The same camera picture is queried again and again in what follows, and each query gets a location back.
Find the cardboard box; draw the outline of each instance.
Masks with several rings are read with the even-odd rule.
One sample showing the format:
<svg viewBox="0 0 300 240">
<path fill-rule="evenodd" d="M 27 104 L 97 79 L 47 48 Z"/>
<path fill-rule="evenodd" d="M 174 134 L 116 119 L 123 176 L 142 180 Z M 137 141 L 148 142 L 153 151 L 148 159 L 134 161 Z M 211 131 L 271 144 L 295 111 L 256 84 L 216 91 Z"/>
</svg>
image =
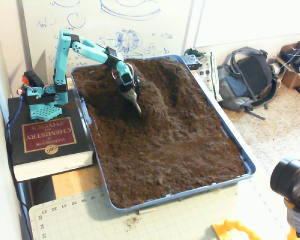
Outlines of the cardboard box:
<svg viewBox="0 0 300 240">
<path fill-rule="evenodd" d="M 296 47 L 296 43 L 294 44 L 288 44 L 281 48 L 281 50 L 287 52 L 291 50 L 291 46 L 293 48 Z M 280 57 L 276 57 L 276 59 L 281 63 L 285 64 L 285 61 L 283 61 Z M 296 73 L 295 70 L 290 67 L 289 65 L 285 65 L 286 71 L 285 74 L 281 80 L 281 82 L 289 89 L 293 89 L 295 87 L 300 87 L 300 73 Z"/>
</svg>

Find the orange object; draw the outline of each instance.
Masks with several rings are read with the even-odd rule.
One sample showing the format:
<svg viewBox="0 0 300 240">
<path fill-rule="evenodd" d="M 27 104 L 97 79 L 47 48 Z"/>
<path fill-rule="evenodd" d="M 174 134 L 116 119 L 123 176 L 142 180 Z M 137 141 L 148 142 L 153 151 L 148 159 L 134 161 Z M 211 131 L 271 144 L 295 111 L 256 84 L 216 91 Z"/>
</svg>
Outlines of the orange object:
<svg viewBox="0 0 300 240">
<path fill-rule="evenodd" d="M 228 232 L 237 230 L 246 233 L 250 240 L 262 240 L 258 234 L 249 228 L 247 228 L 241 221 L 226 219 L 224 222 L 215 223 L 212 225 L 215 233 L 217 234 L 219 240 L 231 240 L 232 237 L 229 236 Z"/>
<path fill-rule="evenodd" d="M 290 232 L 286 239 L 287 240 L 300 240 L 300 238 L 297 237 L 296 230 L 294 230 L 292 227 L 290 227 Z"/>
<path fill-rule="evenodd" d="M 29 80 L 26 76 L 22 76 L 22 82 L 25 84 L 25 85 L 29 85 Z"/>
</svg>

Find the whiteboard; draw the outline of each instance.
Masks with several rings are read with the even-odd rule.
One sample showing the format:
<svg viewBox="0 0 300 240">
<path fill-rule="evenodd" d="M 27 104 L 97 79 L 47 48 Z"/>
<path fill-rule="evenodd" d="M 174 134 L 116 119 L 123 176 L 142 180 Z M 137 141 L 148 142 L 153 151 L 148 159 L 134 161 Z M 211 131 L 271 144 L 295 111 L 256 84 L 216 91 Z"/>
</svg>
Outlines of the whiteboard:
<svg viewBox="0 0 300 240">
<path fill-rule="evenodd" d="M 180 55 L 190 6 L 185 0 L 23 0 L 32 66 L 44 58 L 42 68 L 53 81 L 61 29 L 116 49 L 125 58 Z M 70 50 L 66 74 L 94 64 L 98 62 Z"/>
<path fill-rule="evenodd" d="M 205 0 L 194 47 L 300 34 L 300 0 Z"/>
</svg>

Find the red label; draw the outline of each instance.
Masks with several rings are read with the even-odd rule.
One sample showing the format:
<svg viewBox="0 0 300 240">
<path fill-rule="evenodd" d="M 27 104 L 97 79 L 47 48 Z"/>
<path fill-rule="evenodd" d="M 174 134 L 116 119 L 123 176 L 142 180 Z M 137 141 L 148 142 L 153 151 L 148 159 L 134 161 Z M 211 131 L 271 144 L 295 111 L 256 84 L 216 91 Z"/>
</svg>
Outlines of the red label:
<svg viewBox="0 0 300 240">
<path fill-rule="evenodd" d="M 22 134 L 25 153 L 77 143 L 70 117 L 22 125 Z"/>
</svg>

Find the blue cable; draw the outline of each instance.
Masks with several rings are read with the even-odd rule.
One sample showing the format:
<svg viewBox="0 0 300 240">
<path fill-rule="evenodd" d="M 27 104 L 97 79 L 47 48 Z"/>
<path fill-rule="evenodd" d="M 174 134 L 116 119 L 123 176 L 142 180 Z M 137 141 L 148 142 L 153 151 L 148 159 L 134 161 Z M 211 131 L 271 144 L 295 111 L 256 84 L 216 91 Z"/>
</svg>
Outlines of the blue cable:
<svg viewBox="0 0 300 240">
<path fill-rule="evenodd" d="M 8 135 L 9 135 L 10 128 L 11 128 L 12 124 L 14 124 L 14 122 L 15 122 L 17 116 L 18 116 L 19 113 L 20 113 L 20 110 L 21 110 L 21 107 L 22 107 L 22 99 L 23 99 L 23 97 L 22 97 L 22 94 L 21 94 L 21 95 L 20 95 L 19 108 L 18 108 L 18 110 L 16 111 L 16 113 L 15 113 L 15 115 L 14 115 L 12 121 L 8 124 L 8 126 L 7 126 L 7 128 L 6 128 L 6 133 L 5 133 L 5 140 L 6 140 L 6 141 L 8 141 Z M 31 232 L 30 232 L 30 229 L 29 229 L 29 225 L 28 225 L 28 220 L 27 220 L 26 212 L 25 212 L 25 210 L 24 210 L 24 206 L 25 206 L 26 208 L 27 208 L 27 206 L 26 206 L 26 204 L 24 204 L 24 203 L 21 201 L 20 196 L 18 197 L 18 189 L 17 189 L 17 183 L 15 182 L 15 181 L 16 181 L 15 176 L 12 176 L 12 180 L 13 180 L 13 185 L 14 185 L 14 188 L 15 188 L 15 192 L 16 192 L 17 198 L 18 198 L 18 200 L 19 200 L 19 202 L 20 202 L 20 204 L 21 204 L 21 208 L 22 208 L 22 213 L 23 213 L 24 220 L 25 220 L 26 229 L 27 229 L 27 231 L 28 231 L 28 233 L 29 233 L 29 238 L 30 238 L 30 240 L 31 240 L 31 239 L 32 239 L 32 235 L 31 235 Z"/>
<path fill-rule="evenodd" d="M 14 115 L 12 121 L 9 123 L 9 125 L 8 125 L 8 127 L 6 129 L 6 133 L 5 133 L 5 138 L 6 139 L 8 138 L 8 134 L 9 134 L 9 131 L 10 131 L 10 128 L 11 128 L 12 124 L 14 124 L 14 122 L 15 122 L 18 114 L 20 113 L 20 110 L 21 110 L 21 107 L 22 107 L 22 99 L 23 99 L 23 97 L 22 97 L 22 95 L 20 95 L 20 105 L 19 105 L 19 108 L 16 111 L 16 114 Z"/>
</svg>

